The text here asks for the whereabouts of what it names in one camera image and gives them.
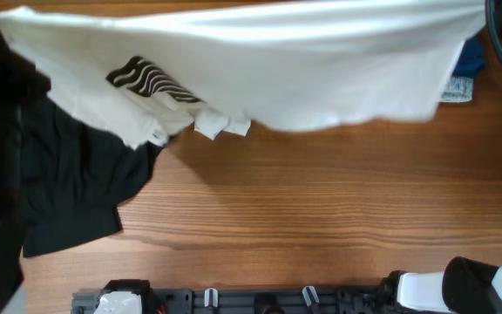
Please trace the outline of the white t-shirt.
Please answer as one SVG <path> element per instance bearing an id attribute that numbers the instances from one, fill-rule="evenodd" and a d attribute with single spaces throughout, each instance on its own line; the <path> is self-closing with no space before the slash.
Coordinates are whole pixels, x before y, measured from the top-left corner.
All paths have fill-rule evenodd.
<path id="1" fill-rule="evenodd" d="M 431 119 L 481 1 L 299 1 L 139 17 L 0 12 L 49 96 L 129 147 L 187 126 L 310 132 Z"/>

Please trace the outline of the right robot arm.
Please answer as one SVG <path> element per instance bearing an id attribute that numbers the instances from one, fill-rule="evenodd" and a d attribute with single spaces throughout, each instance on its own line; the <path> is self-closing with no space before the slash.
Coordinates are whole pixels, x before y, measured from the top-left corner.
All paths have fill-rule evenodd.
<path id="1" fill-rule="evenodd" d="M 440 272 L 391 272 L 377 305 L 404 313 L 502 314 L 502 265 L 452 258 Z"/>

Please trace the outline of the black garment on left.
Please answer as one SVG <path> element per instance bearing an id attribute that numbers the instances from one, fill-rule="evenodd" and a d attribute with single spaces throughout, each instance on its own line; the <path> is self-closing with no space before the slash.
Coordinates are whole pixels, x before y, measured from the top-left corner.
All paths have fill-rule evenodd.
<path id="1" fill-rule="evenodd" d="M 118 206 L 151 179 L 161 149 L 136 149 L 49 99 L 22 112 L 23 256 L 70 249 L 122 230 Z"/>

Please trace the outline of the light grey garment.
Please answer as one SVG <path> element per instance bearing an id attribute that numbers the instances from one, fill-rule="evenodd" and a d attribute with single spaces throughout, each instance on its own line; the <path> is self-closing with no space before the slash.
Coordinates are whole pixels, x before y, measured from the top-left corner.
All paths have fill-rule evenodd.
<path id="1" fill-rule="evenodd" d="M 443 103 L 466 103 L 472 101 L 474 79 L 451 77 L 441 94 Z"/>

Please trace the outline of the dark blue garment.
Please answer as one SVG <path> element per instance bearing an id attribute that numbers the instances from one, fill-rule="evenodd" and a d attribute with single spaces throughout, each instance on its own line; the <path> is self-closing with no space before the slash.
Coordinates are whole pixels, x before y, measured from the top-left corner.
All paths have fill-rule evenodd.
<path id="1" fill-rule="evenodd" d="M 468 39 L 453 70 L 453 77 L 474 79 L 485 68 L 484 48 L 476 37 Z"/>

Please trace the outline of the left white rail clip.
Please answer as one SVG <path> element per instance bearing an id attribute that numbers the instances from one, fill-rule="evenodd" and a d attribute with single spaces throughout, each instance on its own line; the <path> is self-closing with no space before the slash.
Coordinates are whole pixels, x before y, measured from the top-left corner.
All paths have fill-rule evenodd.
<path id="1" fill-rule="evenodd" d="M 204 306 L 217 308 L 219 306 L 219 292 L 215 288 L 208 288 L 204 292 Z"/>

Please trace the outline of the white rail clip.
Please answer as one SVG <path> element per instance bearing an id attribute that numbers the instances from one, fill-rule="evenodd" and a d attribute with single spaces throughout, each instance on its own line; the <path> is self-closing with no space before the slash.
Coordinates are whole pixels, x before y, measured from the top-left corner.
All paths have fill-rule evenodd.
<path id="1" fill-rule="evenodd" d="M 215 288 L 208 288 L 204 292 L 204 306 L 217 308 L 219 306 L 219 292 Z"/>
<path id="2" fill-rule="evenodd" d="M 302 296 L 309 309 L 310 314 L 319 314 L 319 297 L 314 286 L 305 286 L 302 289 Z"/>

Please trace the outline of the right white rail clip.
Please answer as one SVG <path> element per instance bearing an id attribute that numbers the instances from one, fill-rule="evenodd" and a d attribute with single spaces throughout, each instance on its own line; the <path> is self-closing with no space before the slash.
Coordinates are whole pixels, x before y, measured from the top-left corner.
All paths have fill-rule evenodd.
<path id="1" fill-rule="evenodd" d="M 302 289 L 302 296 L 309 309 L 310 314 L 319 314 L 319 297 L 314 286 L 305 286 Z"/>

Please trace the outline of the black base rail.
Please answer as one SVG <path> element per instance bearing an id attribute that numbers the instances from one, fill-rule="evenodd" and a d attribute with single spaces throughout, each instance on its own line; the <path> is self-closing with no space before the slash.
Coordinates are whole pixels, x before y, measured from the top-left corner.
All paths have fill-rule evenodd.
<path id="1" fill-rule="evenodd" d="M 153 313 L 153 314 L 310 314 L 302 289 L 217 290 L 219 306 L 204 306 L 205 290 L 153 289 L 147 280 L 112 280 L 99 292 L 76 293 L 72 314 Z M 379 286 L 344 286 L 316 289 L 319 314 L 400 313 L 377 305 Z"/>

